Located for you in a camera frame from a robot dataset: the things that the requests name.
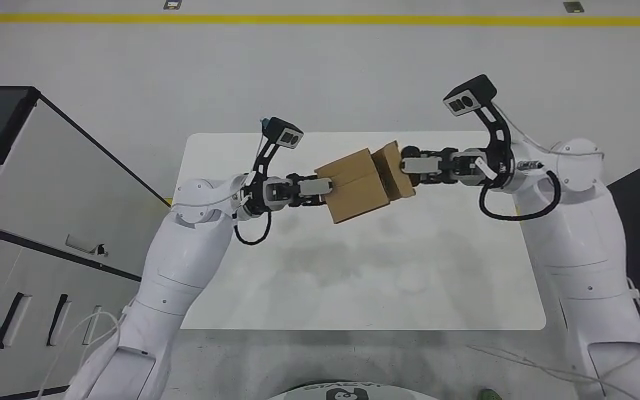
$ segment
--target gray cabinet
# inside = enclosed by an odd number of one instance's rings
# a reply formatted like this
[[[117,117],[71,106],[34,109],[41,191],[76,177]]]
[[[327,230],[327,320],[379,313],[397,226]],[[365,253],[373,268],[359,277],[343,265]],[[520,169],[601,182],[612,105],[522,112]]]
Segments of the gray cabinet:
[[[0,87],[0,399],[37,391],[83,318],[120,316],[168,210],[37,90]],[[85,325],[47,388],[68,384],[89,334],[111,322]]]

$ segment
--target white tabletop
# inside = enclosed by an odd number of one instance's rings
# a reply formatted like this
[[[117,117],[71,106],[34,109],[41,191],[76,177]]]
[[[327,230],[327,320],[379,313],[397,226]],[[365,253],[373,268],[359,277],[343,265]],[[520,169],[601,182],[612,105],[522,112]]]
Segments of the white tabletop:
[[[312,174],[330,161],[392,140],[421,149],[483,147],[486,132],[306,133],[278,150],[270,175]],[[178,178],[226,179],[251,168],[259,133],[196,134]],[[542,329],[546,319],[518,223],[478,209],[479,189],[417,188],[369,214],[334,225],[326,207],[273,214],[267,240],[235,238],[183,329],[476,330]],[[515,213],[511,196],[488,207]],[[240,223],[258,238],[265,217]]]

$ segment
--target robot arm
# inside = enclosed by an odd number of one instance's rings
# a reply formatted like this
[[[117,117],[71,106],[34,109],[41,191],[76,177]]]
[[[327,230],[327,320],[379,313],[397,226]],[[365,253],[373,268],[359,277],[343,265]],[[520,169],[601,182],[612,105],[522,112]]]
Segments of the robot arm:
[[[181,185],[171,211],[151,243],[140,289],[113,335],[82,366],[65,400],[157,400],[170,371],[173,341],[189,307],[211,281],[231,242],[237,221],[270,214],[286,205],[322,205],[329,179],[269,177],[278,147],[295,148],[303,136],[295,126],[263,121],[267,143],[250,174],[221,182],[192,179]]]
[[[481,186],[479,207],[485,215],[522,221],[532,264],[545,271],[560,301],[569,369],[640,398],[637,292],[629,288],[626,277],[622,223],[600,181],[603,154],[585,139],[551,150],[524,134],[524,140],[512,142],[509,126],[492,103],[496,93],[481,75],[444,99],[456,116],[471,111],[478,115],[490,134],[486,148],[407,147],[401,169],[414,186],[456,182]],[[512,194],[520,215],[489,211],[485,204],[489,190]],[[584,380],[576,383],[576,389],[582,399],[629,398]]]

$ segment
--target cabinet handle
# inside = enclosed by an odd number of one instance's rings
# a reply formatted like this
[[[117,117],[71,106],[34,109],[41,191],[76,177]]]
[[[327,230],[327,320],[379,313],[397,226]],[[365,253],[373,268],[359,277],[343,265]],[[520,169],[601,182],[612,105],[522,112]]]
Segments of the cabinet handle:
[[[72,249],[79,250],[86,254],[91,254],[92,256],[109,256],[109,252],[104,248],[104,243],[97,244],[91,247],[87,246],[86,243],[83,243],[81,240],[76,239],[71,235],[67,235],[67,240],[64,241],[64,244],[71,247]]]
[[[0,349],[5,349],[13,345],[13,341],[18,334],[20,325],[22,325],[30,302],[30,295],[20,292],[16,293],[9,312],[4,319],[4,323],[0,326]]]
[[[49,327],[47,346],[58,345],[58,339],[60,338],[60,334],[62,333],[64,323],[67,320],[67,314],[69,313],[70,307],[71,302],[69,301],[69,295],[61,294],[60,299],[58,300],[58,305],[56,306],[56,311],[53,314],[53,321],[51,321],[51,326]]]

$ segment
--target cardboard box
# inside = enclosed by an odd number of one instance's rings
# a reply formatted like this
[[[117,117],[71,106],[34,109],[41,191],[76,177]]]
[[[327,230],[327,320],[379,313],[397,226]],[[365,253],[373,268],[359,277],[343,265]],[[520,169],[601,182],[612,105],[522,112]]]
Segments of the cardboard box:
[[[389,200],[395,201],[402,198],[415,196],[416,191],[411,186],[409,175],[402,172],[400,162],[402,156],[398,149],[398,142],[393,141],[371,156],[376,165],[378,174],[382,180]]]
[[[315,170],[319,178],[331,178],[333,190],[324,196],[333,223],[415,195],[409,177],[400,171],[398,144],[391,142],[373,155],[363,149]]]

